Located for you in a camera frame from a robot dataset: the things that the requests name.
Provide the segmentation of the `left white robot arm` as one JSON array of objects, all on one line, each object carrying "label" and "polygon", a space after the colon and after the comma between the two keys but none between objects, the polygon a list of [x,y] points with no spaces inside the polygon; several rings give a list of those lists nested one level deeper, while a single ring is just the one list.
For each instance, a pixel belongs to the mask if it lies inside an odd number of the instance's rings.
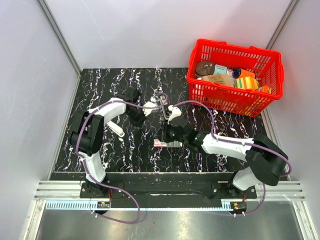
[{"label": "left white robot arm", "polygon": [[140,90],[131,89],[95,108],[79,110],[73,116],[68,141],[83,163],[86,179],[92,183],[91,192],[98,198],[106,196],[109,190],[108,185],[103,182],[106,172],[99,153],[105,125],[114,118],[126,114],[133,126],[141,128],[147,117],[143,109],[137,106],[140,96]]}]

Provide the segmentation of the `staple box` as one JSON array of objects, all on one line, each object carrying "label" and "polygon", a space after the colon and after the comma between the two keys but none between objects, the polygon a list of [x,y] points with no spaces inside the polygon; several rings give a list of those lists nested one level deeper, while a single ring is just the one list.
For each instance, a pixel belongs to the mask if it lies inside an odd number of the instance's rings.
[{"label": "staple box", "polygon": [[153,146],[155,148],[182,148],[183,144],[179,141],[162,142],[158,139],[154,139]]}]

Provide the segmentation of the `red plastic basket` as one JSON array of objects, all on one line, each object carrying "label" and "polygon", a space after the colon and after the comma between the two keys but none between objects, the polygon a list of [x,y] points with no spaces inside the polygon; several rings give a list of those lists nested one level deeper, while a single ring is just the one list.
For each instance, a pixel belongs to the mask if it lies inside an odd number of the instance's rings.
[{"label": "red plastic basket", "polygon": [[186,80],[190,100],[256,117],[283,96],[282,55],[255,46],[198,39],[189,58]]}]

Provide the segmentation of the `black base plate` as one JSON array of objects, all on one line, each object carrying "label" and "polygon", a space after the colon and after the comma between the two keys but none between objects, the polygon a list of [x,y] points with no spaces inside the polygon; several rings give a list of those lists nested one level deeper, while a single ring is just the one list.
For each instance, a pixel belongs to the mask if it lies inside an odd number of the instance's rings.
[{"label": "black base plate", "polygon": [[253,186],[245,191],[231,187],[233,173],[119,173],[109,172],[103,181],[114,187],[115,208],[129,208],[134,197],[141,208],[205,208],[219,200],[256,199]]}]

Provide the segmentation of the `teal white card box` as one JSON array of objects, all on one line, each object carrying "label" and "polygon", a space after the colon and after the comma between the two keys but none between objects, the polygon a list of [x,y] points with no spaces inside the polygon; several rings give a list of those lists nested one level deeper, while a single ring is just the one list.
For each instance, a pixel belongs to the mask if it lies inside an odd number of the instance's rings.
[{"label": "teal white card box", "polygon": [[214,75],[226,74],[227,71],[228,71],[228,68],[226,66],[215,64],[213,74]]}]

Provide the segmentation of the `black grey stapler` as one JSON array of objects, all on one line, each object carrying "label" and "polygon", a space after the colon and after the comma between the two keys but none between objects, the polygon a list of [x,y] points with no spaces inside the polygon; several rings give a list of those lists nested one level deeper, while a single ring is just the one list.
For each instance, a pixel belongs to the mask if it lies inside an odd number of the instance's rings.
[{"label": "black grey stapler", "polygon": [[159,93],[158,99],[162,109],[162,114],[165,120],[168,120],[170,117],[170,112],[168,109],[168,96],[165,93]]}]

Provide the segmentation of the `brown round object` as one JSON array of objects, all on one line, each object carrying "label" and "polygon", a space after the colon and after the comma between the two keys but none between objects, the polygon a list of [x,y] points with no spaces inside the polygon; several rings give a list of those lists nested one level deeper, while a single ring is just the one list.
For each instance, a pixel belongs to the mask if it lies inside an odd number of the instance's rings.
[{"label": "brown round object", "polygon": [[213,75],[215,71],[215,64],[210,61],[201,61],[195,68],[195,76],[201,78],[203,76]]}]

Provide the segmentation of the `yellow green sponge pack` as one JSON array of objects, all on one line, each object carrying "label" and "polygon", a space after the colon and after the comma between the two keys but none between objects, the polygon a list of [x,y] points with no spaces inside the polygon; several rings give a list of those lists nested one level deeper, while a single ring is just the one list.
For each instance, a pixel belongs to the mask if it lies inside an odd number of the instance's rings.
[{"label": "yellow green sponge pack", "polygon": [[259,88],[259,83],[255,78],[245,76],[235,80],[235,87],[243,90],[257,90]]}]

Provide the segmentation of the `orange snack packet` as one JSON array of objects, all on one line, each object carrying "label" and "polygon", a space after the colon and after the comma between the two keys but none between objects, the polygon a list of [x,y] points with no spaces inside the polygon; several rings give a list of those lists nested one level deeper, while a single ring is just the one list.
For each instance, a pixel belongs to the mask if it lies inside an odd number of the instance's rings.
[{"label": "orange snack packet", "polygon": [[257,88],[256,91],[266,93],[266,94],[271,94],[272,88],[267,85],[263,85],[263,86]]}]

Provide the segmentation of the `brown cardboard box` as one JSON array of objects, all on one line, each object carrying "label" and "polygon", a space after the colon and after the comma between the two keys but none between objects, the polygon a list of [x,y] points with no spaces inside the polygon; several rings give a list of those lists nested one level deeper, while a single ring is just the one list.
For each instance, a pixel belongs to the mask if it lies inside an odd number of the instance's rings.
[{"label": "brown cardboard box", "polygon": [[214,84],[220,84],[227,87],[235,86],[235,79],[230,75],[228,75],[227,73],[206,75],[206,76],[203,76],[201,79],[203,81],[211,82]]}]

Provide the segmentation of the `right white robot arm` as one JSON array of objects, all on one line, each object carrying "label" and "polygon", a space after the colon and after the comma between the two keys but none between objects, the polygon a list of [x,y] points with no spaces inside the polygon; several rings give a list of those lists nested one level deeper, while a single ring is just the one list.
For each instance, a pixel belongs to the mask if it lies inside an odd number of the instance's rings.
[{"label": "right white robot arm", "polygon": [[237,171],[227,186],[228,194],[239,198],[259,183],[277,186],[288,165],[288,156],[267,136],[232,138],[197,130],[186,119],[178,116],[164,120],[154,136],[154,147],[186,147],[197,153],[223,155],[242,160],[247,168]]}]

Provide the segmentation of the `aluminium rail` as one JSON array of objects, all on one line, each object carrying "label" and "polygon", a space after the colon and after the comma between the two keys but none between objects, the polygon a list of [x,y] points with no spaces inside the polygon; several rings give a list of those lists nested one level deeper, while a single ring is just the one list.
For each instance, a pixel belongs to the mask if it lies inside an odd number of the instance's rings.
[{"label": "aluminium rail", "polygon": [[278,186],[257,185],[243,197],[205,196],[201,193],[132,193],[131,196],[115,190],[112,196],[81,197],[84,190],[78,181],[42,181],[35,199],[45,201],[51,210],[89,211],[174,211],[174,212],[228,212],[240,203],[304,202],[301,185],[297,181],[282,181]]}]

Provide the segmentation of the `orange bottle blue cap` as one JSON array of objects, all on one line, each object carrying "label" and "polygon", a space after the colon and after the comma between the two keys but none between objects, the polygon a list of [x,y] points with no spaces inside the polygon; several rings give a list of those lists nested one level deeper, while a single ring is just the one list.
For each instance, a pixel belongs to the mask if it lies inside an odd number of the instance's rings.
[{"label": "orange bottle blue cap", "polygon": [[256,75],[253,72],[250,72],[248,70],[244,70],[242,68],[235,68],[232,72],[232,77],[235,79],[244,78],[244,77],[251,77],[255,79]]}]

